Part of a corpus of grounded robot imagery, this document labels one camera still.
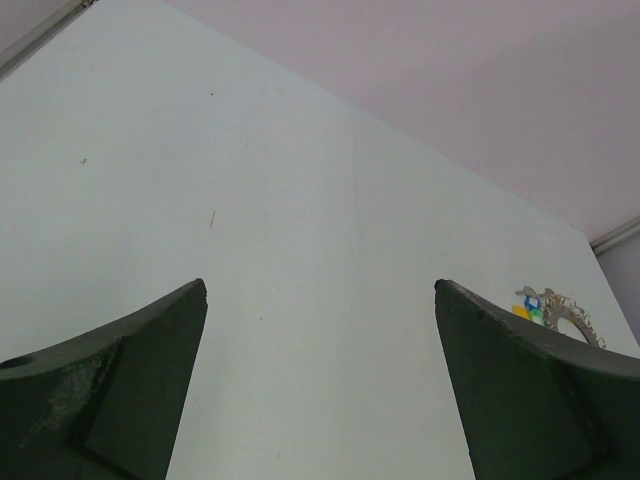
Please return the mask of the metal keyring with coloured tags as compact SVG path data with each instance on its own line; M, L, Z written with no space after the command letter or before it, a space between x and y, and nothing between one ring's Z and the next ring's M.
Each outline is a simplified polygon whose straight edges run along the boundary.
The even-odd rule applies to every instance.
M515 315L568 336L561 329L561 324L566 323L578 333L578 340L600 349L607 348L605 340L596 333L591 316L573 299L550 288L538 292L530 286L524 286L514 294L521 298L520 304L512 306Z

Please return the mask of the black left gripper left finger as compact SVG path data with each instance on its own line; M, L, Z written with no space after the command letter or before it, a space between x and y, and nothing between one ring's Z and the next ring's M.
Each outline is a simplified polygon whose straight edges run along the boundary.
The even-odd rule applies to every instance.
M2 478L166 478L206 315L196 279L2 362Z

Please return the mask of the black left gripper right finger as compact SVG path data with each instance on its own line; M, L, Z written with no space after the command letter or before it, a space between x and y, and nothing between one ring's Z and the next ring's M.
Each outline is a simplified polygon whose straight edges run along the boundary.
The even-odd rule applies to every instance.
M638 359L451 280L435 284L435 316L476 478L638 478Z

